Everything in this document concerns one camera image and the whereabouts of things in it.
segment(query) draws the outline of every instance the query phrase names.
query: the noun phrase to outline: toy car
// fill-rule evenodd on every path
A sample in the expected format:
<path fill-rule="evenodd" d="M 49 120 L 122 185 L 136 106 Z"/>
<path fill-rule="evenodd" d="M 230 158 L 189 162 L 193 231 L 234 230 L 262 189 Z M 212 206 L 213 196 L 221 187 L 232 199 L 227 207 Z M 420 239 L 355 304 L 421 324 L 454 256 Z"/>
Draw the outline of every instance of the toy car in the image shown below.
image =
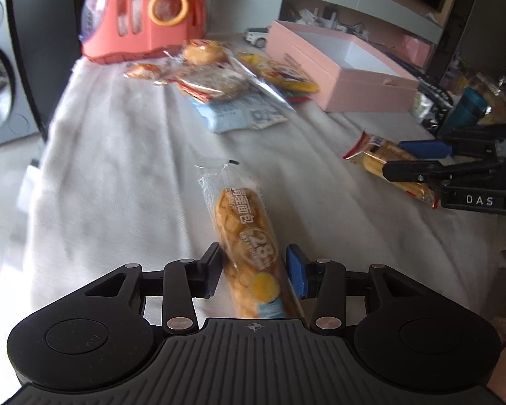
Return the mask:
<path fill-rule="evenodd" d="M 267 27 L 252 27 L 244 32 L 244 39 L 257 48 L 266 47 L 266 38 L 268 36 Z"/>

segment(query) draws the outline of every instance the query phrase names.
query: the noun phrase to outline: orange ring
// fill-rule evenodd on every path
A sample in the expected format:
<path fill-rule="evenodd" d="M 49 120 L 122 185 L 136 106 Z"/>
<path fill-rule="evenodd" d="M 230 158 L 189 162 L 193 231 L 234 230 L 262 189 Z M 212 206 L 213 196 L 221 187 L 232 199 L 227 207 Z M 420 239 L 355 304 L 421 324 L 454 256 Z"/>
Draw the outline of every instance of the orange ring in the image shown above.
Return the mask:
<path fill-rule="evenodd" d="M 161 19 L 156 17 L 154 12 L 154 6 L 157 0 L 150 0 L 150 3 L 148 4 L 148 14 L 150 15 L 150 19 L 154 21 L 155 24 L 165 27 L 175 26 L 178 23 L 182 23 L 182 21 L 184 21 L 189 12 L 189 2 L 188 0 L 180 0 L 180 1 L 182 3 L 182 10 L 178 13 L 178 15 L 169 21 L 162 21 Z"/>

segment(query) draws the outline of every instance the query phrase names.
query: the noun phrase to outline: white blanket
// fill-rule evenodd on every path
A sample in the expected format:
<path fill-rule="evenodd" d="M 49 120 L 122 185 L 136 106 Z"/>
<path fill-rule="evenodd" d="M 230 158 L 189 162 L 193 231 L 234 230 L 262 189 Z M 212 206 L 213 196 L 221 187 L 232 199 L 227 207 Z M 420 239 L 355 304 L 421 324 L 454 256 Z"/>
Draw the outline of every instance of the white blanket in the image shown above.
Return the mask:
<path fill-rule="evenodd" d="M 428 138 L 408 114 L 326 114 L 313 102 L 263 131 L 210 133 L 172 87 L 81 59 L 56 112 L 32 203 L 32 311 L 129 262 L 195 258 L 216 241 L 197 183 L 202 158 L 234 159 L 263 186 L 279 245 L 366 271 L 382 262 L 479 310 L 506 250 L 506 217 L 432 210 L 341 156 L 365 129 Z M 146 313 L 160 321 L 157 303 Z M 232 316 L 225 283 L 199 320 Z"/>

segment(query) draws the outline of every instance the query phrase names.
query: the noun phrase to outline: biscuit package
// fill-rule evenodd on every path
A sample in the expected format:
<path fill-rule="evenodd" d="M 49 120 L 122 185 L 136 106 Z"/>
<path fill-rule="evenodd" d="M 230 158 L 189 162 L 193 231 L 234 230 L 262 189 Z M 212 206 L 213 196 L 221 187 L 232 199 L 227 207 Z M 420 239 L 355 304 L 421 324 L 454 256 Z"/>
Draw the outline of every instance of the biscuit package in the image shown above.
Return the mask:
<path fill-rule="evenodd" d="M 384 178 L 383 166 L 387 161 L 416 160 L 397 144 L 365 132 L 362 133 L 355 146 L 343 155 L 343 159 L 362 165 L 364 169 L 381 178 Z M 425 184 L 419 182 L 392 182 L 391 184 L 420 201 L 430 203 L 432 208 L 438 207 L 432 190 Z"/>
<path fill-rule="evenodd" d="M 255 53 L 240 52 L 236 55 L 241 63 L 248 66 L 258 77 L 266 79 L 278 88 L 316 93 L 319 87 L 302 69 L 268 60 Z"/>
<path fill-rule="evenodd" d="M 300 318 L 256 182 L 237 162 L 201 167 L 200 184 L 219 243 L 232 300 L 242 318 Z"/>
<path fill-rule="evenodd" d="M 206 104 L 211 101 L 231 100 L 249 90 L 247 79 L 224 63 L 198 65 L 176 76 L 181 91 Z"/>
<path fill-rule="evenodd" d="M 129 62 L 125 66 L 124 77 L 128 79 L 159 80 L 170 69 L 170 64 L 162 61 L 159 64 L 148 62 Z"/>

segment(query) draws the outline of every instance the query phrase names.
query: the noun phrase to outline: snack wrapper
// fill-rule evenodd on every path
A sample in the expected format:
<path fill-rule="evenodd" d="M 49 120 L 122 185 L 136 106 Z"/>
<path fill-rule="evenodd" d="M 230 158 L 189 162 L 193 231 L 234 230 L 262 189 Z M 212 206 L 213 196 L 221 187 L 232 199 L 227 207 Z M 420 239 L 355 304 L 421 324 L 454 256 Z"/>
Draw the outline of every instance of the snack wrapper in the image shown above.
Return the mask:
<path fill-rule="evenodd" d="M 238 53 L 236 57 L 258 77 L 266 79 L 278 88 L 302 93 L 319 91 L 318 85 L 298 67 L 271 61 L 255 53 Z"/>
<path fill-rule="evenodd" d="M 258 184 L 236 162 L 200 167 L 200 185 L 220 246 L 223 270 L 241 318 L 300 318 Z"/>
<path fill-rule="evenodd" d="M 226 63 L 192 67 L 178 74 L 176 82 L 183 92 L 203 104 L 235 99 L 249 89 L 247 79 Z"/>
<path fill-rule="evenodd" d="M 130 62 L 125 67 L 124 77 L 128 79 L 160 80 L 170 70 L 167 62 L 154 64 L 147 62 Z"/>
<path fill-rule="evenodd" d="M 281 94 L 292 104 L 301 104 L 302 102 L 311 100 L 308 93 L 303 93 L 302 91 L 290 91 L 285 89 L 281 91 Z"/>
<path fill-rule="evenodd" d="M 265 129 L 287 120 L 273 102 L 254 91 L 237 99 L 209 104 L 197 101 L 195 96 L 188 97 L 188 100 L 215 134 L 235 129 Z"/>
<path fill-rule="evenodd" d="M 154 80 L 154 85 L 158 86 L 177 82 L 181 75 L 200 72 L 207 64 L 228 62 L 231 54 L 226 44 L 204 39 L 190 39 L 180 45 L 168 46 L 163 52 L 171 61 L 172 69 L 166 71 L 164 77 Z"/>
<path fill-rule="evenodd" d="M 401 149 L 394 142 L 366 132 L 362 132 L 359 141 L 343 156 L 343 159 L 360 164 L 364 169 L 381 178 L 384 178 L 383 166 L 387 161 L 416 160 L 413 155 Z M 432 190 L 425 184 L 419 182 L 391 182 L 391 184 L 420 201 L 430 203 L 432 208 L 438 207 Z"/>

